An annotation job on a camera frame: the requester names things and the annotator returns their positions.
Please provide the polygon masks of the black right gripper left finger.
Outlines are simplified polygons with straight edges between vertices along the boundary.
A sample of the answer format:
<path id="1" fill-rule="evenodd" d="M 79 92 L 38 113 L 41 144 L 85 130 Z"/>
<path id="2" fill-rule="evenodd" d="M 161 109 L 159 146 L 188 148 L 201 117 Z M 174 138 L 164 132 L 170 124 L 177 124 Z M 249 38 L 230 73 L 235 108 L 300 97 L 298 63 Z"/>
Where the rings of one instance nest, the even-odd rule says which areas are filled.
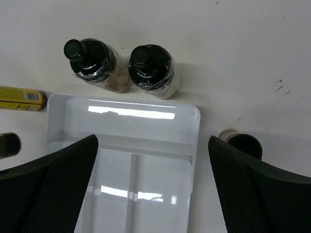
<path id="1" fill-rule="evenodd" d="M 87 136 L 59 151 L 0 172 L 2 233 L 72 233 L 98 152 Z"/>

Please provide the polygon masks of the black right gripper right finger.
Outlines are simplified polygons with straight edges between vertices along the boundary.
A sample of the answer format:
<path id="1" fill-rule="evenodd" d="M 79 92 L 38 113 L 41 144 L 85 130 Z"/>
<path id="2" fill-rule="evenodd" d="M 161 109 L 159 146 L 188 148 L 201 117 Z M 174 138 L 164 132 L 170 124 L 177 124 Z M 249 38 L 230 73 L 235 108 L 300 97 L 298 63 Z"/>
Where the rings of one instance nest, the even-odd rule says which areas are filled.
<path id="1" fill-rule="evenodd" d="M 208 152 L 229 233 L 309 233 L 311 179 L 212 136 Z"/>

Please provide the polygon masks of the black cap spice jar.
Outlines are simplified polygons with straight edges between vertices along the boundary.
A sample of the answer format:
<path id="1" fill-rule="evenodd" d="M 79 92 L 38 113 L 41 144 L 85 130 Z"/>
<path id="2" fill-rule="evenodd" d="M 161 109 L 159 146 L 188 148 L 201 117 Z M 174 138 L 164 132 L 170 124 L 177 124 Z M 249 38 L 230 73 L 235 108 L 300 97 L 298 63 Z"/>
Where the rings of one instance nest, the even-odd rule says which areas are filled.
<path id="1" fill-rule="evenodd" d="M 262 160 L 262 145 L 254 136 L 237 130 L 225 130 L 219 138 L 237 150 Z"/>

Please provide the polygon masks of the yellow oil bottle tan cap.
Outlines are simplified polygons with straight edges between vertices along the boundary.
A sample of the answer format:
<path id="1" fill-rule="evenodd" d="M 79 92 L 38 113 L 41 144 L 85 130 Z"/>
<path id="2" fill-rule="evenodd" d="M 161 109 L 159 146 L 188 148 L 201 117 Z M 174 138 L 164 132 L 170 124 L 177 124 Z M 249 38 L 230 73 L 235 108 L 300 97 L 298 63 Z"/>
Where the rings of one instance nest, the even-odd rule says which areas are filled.
<path id="1" fill-rule="evenodd" d="M 0 108 L 39 112 L 46 108 L 48 97 L 45 92 L 36 89 L 0 87 Z"/>

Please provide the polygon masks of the gold capped glass grinder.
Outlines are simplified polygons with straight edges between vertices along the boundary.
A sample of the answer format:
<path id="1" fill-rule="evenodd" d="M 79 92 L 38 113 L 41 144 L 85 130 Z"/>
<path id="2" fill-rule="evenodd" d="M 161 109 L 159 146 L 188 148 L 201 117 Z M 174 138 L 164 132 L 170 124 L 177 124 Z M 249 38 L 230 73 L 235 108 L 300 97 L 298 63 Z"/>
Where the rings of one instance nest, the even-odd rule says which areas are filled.
<path id="1" fill-rule="evenodd" d="M 21 140 L 16 133 L 0 134 L 0 158 L 17 155 L 21 150 Z"/>

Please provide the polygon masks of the white plastic organizer tray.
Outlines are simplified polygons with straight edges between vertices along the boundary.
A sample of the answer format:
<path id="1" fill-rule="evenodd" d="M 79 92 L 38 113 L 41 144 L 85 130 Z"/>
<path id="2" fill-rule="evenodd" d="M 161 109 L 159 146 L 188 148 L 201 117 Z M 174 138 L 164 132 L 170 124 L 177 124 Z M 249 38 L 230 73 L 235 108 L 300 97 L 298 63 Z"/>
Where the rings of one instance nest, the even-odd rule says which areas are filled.
<path id="1" fill-rule="evenodd" d="M 194 105 L 52 95 L 47 153 L 99 142 L 75 231 L 187 232 L 199 126 Z"/>

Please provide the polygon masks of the black top shaker brown spice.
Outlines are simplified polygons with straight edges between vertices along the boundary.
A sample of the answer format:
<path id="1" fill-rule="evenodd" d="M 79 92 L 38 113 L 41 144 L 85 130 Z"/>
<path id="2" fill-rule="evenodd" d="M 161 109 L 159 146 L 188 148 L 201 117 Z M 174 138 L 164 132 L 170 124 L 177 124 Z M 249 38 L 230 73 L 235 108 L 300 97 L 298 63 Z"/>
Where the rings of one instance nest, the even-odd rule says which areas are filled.
<path id="1" fill-rule="evenodd" d="M 124 93 L 132 85 L 128 59 L 101 40 L 71 39 L 64 45 L 64 55 L 75 76 L 89 85 L 114 93 Z"/>

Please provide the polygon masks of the black top shaker white spice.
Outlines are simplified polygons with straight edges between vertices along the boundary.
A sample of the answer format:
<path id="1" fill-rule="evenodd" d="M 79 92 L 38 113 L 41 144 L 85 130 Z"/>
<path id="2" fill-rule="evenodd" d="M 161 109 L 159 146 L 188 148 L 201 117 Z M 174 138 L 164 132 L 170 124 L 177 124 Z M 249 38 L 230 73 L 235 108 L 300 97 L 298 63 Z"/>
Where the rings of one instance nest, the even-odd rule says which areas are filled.
<path id="1" fill-rule="evenodd" d="M 160 45 L 141 45 L 133 49 L 128 63 L 130 78 L 146 94 L 169 99 L 179 89 L 181 76 L 170 53 Z"/>

